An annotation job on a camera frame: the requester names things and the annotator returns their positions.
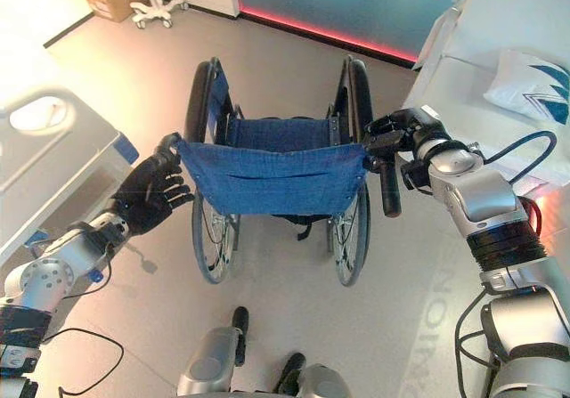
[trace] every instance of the robotic hand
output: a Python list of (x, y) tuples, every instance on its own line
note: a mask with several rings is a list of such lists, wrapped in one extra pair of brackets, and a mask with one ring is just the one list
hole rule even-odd
[[(385, 214), (401, 212), (395, 154), (411, 151), (413, 161), (401, 167), (406, 187), (433, 195), (447, 207), (481, 267), (485, 291), (469, 310), (485, 293), (496, 296), (481, 311), (489, 350), (500, 362), (490, 398), (570, 396), (570, 285), (556, 258), (547, 257), (512, 190), (522, 175), (508, 182), (485, 166), (507, 150), (485, 159), (454, 141), (428, 106), (398, 110), (366, 131), (368, 168), (380, 174)], [(548, 136), (550, 146), (523, 173), (556, 144), (548, 132), (527, 139), (539, 136)], [(456, 358), (460, 370), (459, 349)], [(461, 383), (460, 393), (465, 398)]]
[(132, 235), (154, 229), (173, 209), (194, 199), (179, 175), (180, 155), (170, 150), (180, 139), (180, 134), (164, 137), (154, 155), (145, 159), (111, 197), (109, 210), (126, 221)]
[(125, 179), (91, 223), (77, 223), (37, 260), (12, 271), (0, 299), (0, 397), (33, 397), (34, 371), (52, 314), (76, 281), (104, 267), (130, 236), (152, 230), (172, 210), (193, 200), (171, 151), (179, 134), (166, 136), (155, 153)]

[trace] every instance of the black cable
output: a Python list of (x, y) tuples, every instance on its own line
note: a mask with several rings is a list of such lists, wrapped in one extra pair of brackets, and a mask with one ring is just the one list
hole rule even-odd
[(455, 325), (455, 363), (457, 365), (457, 383), (460, 389), (461, 398), (467, 398), (467, 395), (465, 394), (465, 386), (463, 385), (463, 368), (461, 367), (461, 353), (460, 353), (461, 325), (463, 324), (465, 318), (467, 318), (467, 316), (473, 310), (473, 308), (477, 306), (477, 304), (481, 301), (481, 299), (483, 299), (483, 297), (485, 297), (486, 294), (487, 294), (486, 289), (481, 291), (481, 293), (477, 297), (475, 297), (475, 300), (473, 300), (470, 303), (470, 305), (467, 307), (467, 309), (465, 309), (465, 312), (461, 314), (461, 316), (457, 320), (457, 324)]
[(107, 287), (107, 285), (110, 282), (111, 276), (113, 276), (113, 269), (110, 266), (110, 259), (112, 257), (113, 257), (113, 249), (112, 249), (111, 245), (108, 245), (107, 249), (105, 250), (105, 260), (107, 261), (107, 267), (109, 269), (109, 274), (107, 275), (107, 279), (105, 280), (105, 282), (103, 282), (103, 284), (99, 288), (92, 289), (91, 291), (86, 291), (85, 293), (74, 294), (71, 296), (65, 296), (62, 300), (65, 300), (66, 298), (75, 298), (75, 297), (87, 296), (89, 294), (93, 294), (93, 293), (96, 293), (98, 291), (101, 291), (102, 289)]
[(527, 198), (525, 196), (519, 196), (519, 199), (521, 199), (521, 202), (523, 202), (523, 205), (526, 203), (528, 204), (528, 206), (531, 208), (532, 211), (534, 211), (534, 215), (536, 216), (536, 229), (534, 230), (536, 232), (536, 234), (538, 236), (541, 236), (541, 232), (542, 232), (542, 212), (541, 209), (539, 208), (538, 204), (530, 199)]
[(474, 333), (466, 334), (465, 336), (460, 338), (460, 351), (465, 356), (467, 356), (471, 361), (474, 361), (474, 362), (477, 362), (478, 364), (484, 365), (485, 367), (487, 367), (491, 370), (497, 370), (498, 368), (495, 365), (492, 365), (490, 362), (485, 361), (485, 360), (479, 358), (478, 356), (475, 356), (474, 354), (472, 354), (471, 352), (469, 352), (467, 349), (465, 349), (463, 347), (464, 342), (470, 340), (471, 338), (482, 336), (484, 333), (485, 332), (483, 330), (475, 331)]
[(108, 376), (110, 376), (110, 374), (118, 367), (118, 365), (121, 363), (121, 361), (123, 361), (123, 356), (125, 355), (125, 348), (116, 340), (113, 340), (110, 337), (104, 336), (103, 334), (99, 334), (99, 333), (95, 333), (93, 331), (89, 331), (87, 329), (77, 329), (77, 328), (70, 328), (70, 329), (63, 329), (62, 331), (58, 331), (55, 334), (52, 334), (51, 336), (45, 338), (42, 343), (47, 342), (48, 340), (53, 339), (54, 337), (58, 337), (60, 334), (63, 333), (67, 333), (68, 331), (78, 331), (80, 333), (85, 333), (88, 334), (90, 336), (95, 336), (98, 338), (101, 338), (103, 340), (107, 340), (108, 342), (111, 342), (113, 345), (115, 345), (116, 347), (118, 347), (121, 351), (121, 355), (118, 357), (117, 362), (115, 363), (115, 365), (107, 372), (107, 374), (105, 374), (102, 378), (100, 378), (99, 380), (97, 380), (95, 383), (93, 383), (91, 386), (89, 386), (87, 389), (84, 389), (81, 392), (69, 392), (66, 391), (65, 389), (63, 389), (61, 386), (58, 387), (58, 394), (60, 396), (60, 398), (63, 398), (63, 395), (68, 395), (68, 396), (80, 396), (82, 394), (85, 394), (87, 392), (89, 392), (90, 390), (92, 390), (94, 387), (98, 386), (103, 380), (105, 380)]
[(549, 146), (546, 148), (546, 150), (537, 159), (534, 160), (533, 163), (531, 163), (528, 167), (523, 169), (520, 173), (518, 173), (517, 175), (515, 175), (513, 178), (511, 178), (509, 180), (510, 184), (514, 184), (518, 180), (523, 178), (525, 175), (530, 173), (533, 169), (535, 169), (545, 158), (547, 158), (549, 156), (550, 153), (552, 153), (552, 151), (556, 147), (556, 143), (558, 141), (556, 138), (556, 135), (554, 133), (552, 133), (551, 131), (539, 131), (537, 133), (529, 134), (526, 137), (523, 137), (519, 140), (516, 140), (515, 142), (513, 142), (512, 144), (507, 146), (505, 149), (501, 150), (499, 153), (496, 153), (496, 154), (492, 155), (490, 158), (485, 159), (484, 163), (486, 165), (491, 164), (495, 160), (500, 159), (503, 156), (505, 156), (506, 154), (512, 152), (514, 149), (518, 148), (519, 146), (522, 146), (523, 144), (530, 142), (531, 140), (534, 140), (536, 138), (540, 138), (540, 137), (549, 138), (550, 139)]

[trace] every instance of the blue wheelchair seat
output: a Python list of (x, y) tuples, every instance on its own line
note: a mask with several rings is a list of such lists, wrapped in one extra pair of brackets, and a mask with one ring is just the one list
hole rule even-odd
[(361, 187), (361, 144), (329, 146), (329, 120), (235, 119), (227, 146), (179, 142), (204, 198), (228, 214), (338, 215)]

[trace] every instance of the pillow with blue design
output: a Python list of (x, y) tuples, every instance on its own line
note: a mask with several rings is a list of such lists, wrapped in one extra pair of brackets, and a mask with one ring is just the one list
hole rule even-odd
[(504, 109), (538, 120), (565, 124), (568, 119), (570, 72), (539, 57), (505, 49), (497, 76), (485, 99)]

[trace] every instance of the wheelchair frame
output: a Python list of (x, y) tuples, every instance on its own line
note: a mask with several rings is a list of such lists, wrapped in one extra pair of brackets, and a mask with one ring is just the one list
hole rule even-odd
[[(208, 104), (212, 85), (224, 71), (220, 61), (214, 57), (210, 61), (203, 61), (197, 67), (192, 85), (190, 101), (184, 126), (184, 140), (187, 142), (205, 142), (208, 127)], [(232, 105), (229, 90), (225, 92), (223, 100), (217, 100), (221, 105), (220, 116), (216, 121), (214, 130), (214, 144), (227, 145), (228, 124), (232, 118), (240, 117), (240, 106)], [(372, 107), (368, 78), (364, 63), (347, 56), (343, 62), (343, 68), (338, 83), (335, 101), (329, 106), (326, 118), (330, 120), (332, 129), (338, 133), (330, 134), (331, 145), (349, 144), (361, 142), (365, 135), (365, 127), (372, 122)], [(209, 204), (196, 190), (196, 199), (192, 210), (192, 238), (194, 251), (205, 279), (210, 283), (221, 282), (231, 265), (232, 251), (237, 250), (240, 232), (240, 215), (219, 215), (211, 208), (211, 229), (205, 206)], [(308, 237), (312, 224), (326, 219), (328, 221), (328, 250), (333, 250), (338, 277), (345, 286), (355, 284), (364, 264), (370, 240), (370, 199), (366, 183), (358, 191), (349, 209), (341, 216), (330, 215), (277, 215), (292, 223), (306, 226), (303, 233), (299, 233), (298, 240)], [(346, 252), (346, 242), (352, 233), (355, 219), (358, 221), (357, 253), (354, 262), (351, 263)], [(206, 225), (208, 237), (216, 245), (217, 259), (213, 264), (208, 264), (203, 246), (203, 224)], [(214, 225), (221, 224), (221, 238), (217, 239)]]

